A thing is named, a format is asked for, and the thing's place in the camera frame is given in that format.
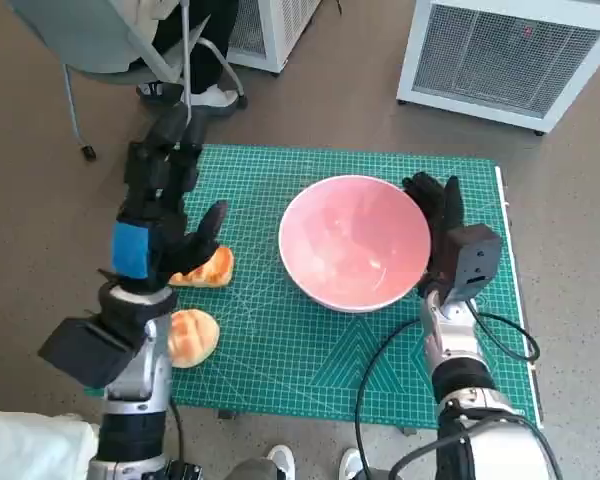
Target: cutting mat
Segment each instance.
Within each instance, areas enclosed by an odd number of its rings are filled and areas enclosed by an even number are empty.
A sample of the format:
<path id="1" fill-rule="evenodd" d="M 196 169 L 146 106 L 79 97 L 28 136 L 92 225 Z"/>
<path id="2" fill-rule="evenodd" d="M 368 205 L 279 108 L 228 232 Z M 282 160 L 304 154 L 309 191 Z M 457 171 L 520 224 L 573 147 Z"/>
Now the cutting mat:
<path id="1" fill-rule="evenodd" d="M 379 312 L 336 313 L 312 302 L 286 274 L 278 254 L 278 224 L 289 202 L 325 177 L 362 174 L 396 185 L 425 170 L 439 180 L 460 178 L 467 223 L 484 222 L 507 239 L 497 170 L 490 160 L 252 146 L 206 147 L 198 186 L 186 197 L 190 223 L 218 199 L 229 201 L 221 243 L 236 256 L 234 279 L 217 290 L 179 289 L 179 308 L 212 314 L 221 330 L 217 350 L 202 365 L 174 373 L 180 404 L 325 419 L 352 420 L 362 372 L 382 340 L 418 314 L 412 292 Z M 520 320 L 510 251 L 497 278 L 478 299 L 481 309 Z M 513 330 L 492 325 L 522 351 Z M 397 338 L 379 362 L 362 419 L 435 427 L 422 328 Z M 487 339 L 485 355 L 497 385 L 516 408 L 538 421 L 532 377 Z"/>

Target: bread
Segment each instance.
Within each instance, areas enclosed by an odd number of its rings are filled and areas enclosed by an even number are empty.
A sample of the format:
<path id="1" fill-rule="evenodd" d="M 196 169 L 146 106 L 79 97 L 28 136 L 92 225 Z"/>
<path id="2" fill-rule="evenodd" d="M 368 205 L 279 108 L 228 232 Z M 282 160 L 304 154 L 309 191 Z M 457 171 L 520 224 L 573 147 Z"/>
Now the bread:
<path id="1" fill-rule="evenodd" d="M 204 265 L 186 275 L 174 274 L 169 280 L 169 285 L 175 287 L 224 287 L 231 281 L 234 263 L 231 249 L 219 247 L 213 257 Z"/>
<path id="2" fill-rule="evenodd" d="M 180 310 L 171 315 L 169 355 L 176 368 L 202 363 L 218 345 L 220 327 L 201 310 Z"/>

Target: shoe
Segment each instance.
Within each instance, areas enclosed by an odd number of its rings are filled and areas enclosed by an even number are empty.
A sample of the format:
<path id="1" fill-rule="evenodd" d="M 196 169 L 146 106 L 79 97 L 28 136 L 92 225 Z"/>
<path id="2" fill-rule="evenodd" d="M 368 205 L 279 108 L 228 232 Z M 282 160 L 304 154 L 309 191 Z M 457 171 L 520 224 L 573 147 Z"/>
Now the shoe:
<path id="1" fill-rule="evenodd" d="M 362 471 L 362 459 L 357 448 L 350 448 L 340 460 L 338 480 L 352 480 Z"/>
<path id="2" fill-rule="evenodd" d="M 184 87 L 176 83 L 149 82 L 136 87 L 142 101 L 151 105 L 173 106 L 180 100 Z"/>
<path id="3" fill-rule="evenodd" d="M 267 458 L 275 463 L 279 470 L 284 472 L 286 480 L 296 480 L 296 462 L 289 447 L 276 445 L 267 454 Z"/>
<path id="4" fill-rule="evenodd" d="M 185 103 L 184 93 L 180 98 Z M 238 92 L 235 90 L 220 90 L 218 85 L 211 85 L 203 93 L 191 94 L 191 106 L 204 109 L 211 115 L 228 115 L 238 105 Z"/>

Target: black cable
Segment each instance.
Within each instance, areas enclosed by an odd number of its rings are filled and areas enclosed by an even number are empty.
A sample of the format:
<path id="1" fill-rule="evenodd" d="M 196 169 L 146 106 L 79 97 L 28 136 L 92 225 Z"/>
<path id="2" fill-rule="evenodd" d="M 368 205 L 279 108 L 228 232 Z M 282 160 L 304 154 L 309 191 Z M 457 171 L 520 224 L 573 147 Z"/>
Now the black cable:
<path id="1" fill-rule="evenodd" d="M 513 415 L 511 413 L 498 412 L 488 417 L 485 417 L 481 420 L 478 420 L 476 423 L 471 425 L 466 430 L 462 430 L 460 432 L 454 433 L 453 435 L 449 435 L 447 437 L 435 440 L 427 445 L 424 445 L 416 450 L 408 453 L 404 457 L 402 457 L 394 466 L 391 468 L 389 472 L 389 480 L 397 480 L 399 473 L 412 461 L 426 455 L 427 453 L 438 450 L 439 448 L 444 448 L 453 443 L 459 442 L 462 438 L 468 439 L 471 434 L 473 436 L 483 432 L 487 428 L 491 426 L 494 422 L 500 422 L 502 420 L 517 423 L 529 429 L 531 433 L 536 437 L 542 449 L 544 450 L 545 455 L 549 459 L 549 463 L 551 464 L 551 468 L 553 469 L 553 474 L 556 477 L 556 480 L 563 480 L 562 471 L 560 470 L 560 465 L 558 465 L 558 460 L 556 459 L 551 446 L 549 445 L 549 441 L 543 435 L 543 433 L 536 427 L 532 422 L 527 420 L 525 417 L 520 415 Z"/>
<path id="2" fill-rule="evenodd" d="M 178 470 L 179 475 L 177 478 L 181 477 L 184 473 L 184 429 L 182 428 L 182 418 L 180 417 L 180 411 L 178 410 L 178 406 L 176 405 L 176 401 L 173 396 L 169 397 L 169 407 L 171 408 L 171 413 L 173 414 L 173 419 L 176 421 L 176 429 L 178 430 Z"/>
<path id="3" fill-rule="evenodd" d="M 411 325 L 415 325 L 420 320 L 411 320 L 403 323 L 398 328 L 396 328 L 391 335 L 389 335 L 386 340 L 382 343 L 378 351 L 375 353 L 367 370 L 364 372 L 362 377 L 362 381 L 360 382 L 360 386 L 358 387 L 358 397 L 356 399 L 356 411 L 355 411 L 355 428 L 356 428 L 356 443 L 358 444 L 358 451 L 360 452 L 360 460 L 362 461 L 362 468 L 364 469 L 364 473 L 367 476 L 367 480 L 372 480 L 371 470 L 369 468 L 369 463 L 367 462 L 367 457 L 364 453 L 364 446 L 362 445 L 362 433 L 360 432 L 360 410 L 362 409 L 362 400 L 364 398 L 364 390 L 367 386 L 367 382 L 371 377 L 371 372 L 373 368 L 376 366 L 376 362 L 380 359 L 380 356 L 387 349 L 391 341 L 398 336 L 403 330 L 406 330 Z"/>
<path id="4" fill-rule="evenodd" d="M 480 328 L 482 328 L 482 331 L 487 335 L 487 337 L 489 337 L 489 339 L 493 343 L 496 344 L 496 346 L 500 350 L 502 350 L 509 357 L 511 357 L 515 360 L 520 360 L 521 362 L 529 362 L 529 363 L 534 363 L 536 360 L 538 360 L 538 358 L 540 358 L 540 347 L 538 346 L 538 342 L 536 342 L 536 339 L 533 338 L 531 336 L 531 334 L 529 332 L 527 332 L 524 328 L 522 328 L 520 325 L 513 323 L 511 320 L 509 320 L 508 318 L 505 318 L 501 315 L 496 315 L 495 313 L 486 313 L 486 312 L 478 313 L 478 312 L 476 312 L 476 309 L 473 308 L 473 305 L 471 304 L 471 302 L 465 302 L 465 303 L 466 303 L 467 307 L 469 308 L 469 311 L 471 312 L 473 317 L 476 319 L 476 323 L 480 326 Z M 493 334 L 491 329 L 489 329 L 489 327 L 487 327 L 487 325 L 482 321 L 482 319 L 480 317 L 492 318 L 494 320 L 498 320 L 499 322 L 502 322 L 502 323 L 510 326 L 511 328 L 516 329 L 529 342 L 529 346 L 531 347 L 531 350 L 533 353 L 531 355 L 529 355 L 528 357 L 526 357 L 524 355 L 521 355 L 521 354 L 511 350 L 504 343 L 502 343 L 498 337 L 496 337 Z"/>

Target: white cloth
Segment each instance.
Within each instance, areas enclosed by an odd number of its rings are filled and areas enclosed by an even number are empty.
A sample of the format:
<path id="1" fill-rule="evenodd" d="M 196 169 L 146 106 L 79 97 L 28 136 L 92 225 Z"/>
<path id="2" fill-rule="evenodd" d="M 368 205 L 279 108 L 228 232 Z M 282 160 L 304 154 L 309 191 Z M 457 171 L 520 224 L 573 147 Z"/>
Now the white cloth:
<path id="1" fill-rule="evenodd" d="M 97 448 L 74 417 L 0 412 L 0 480 L 84 480 Z"/>

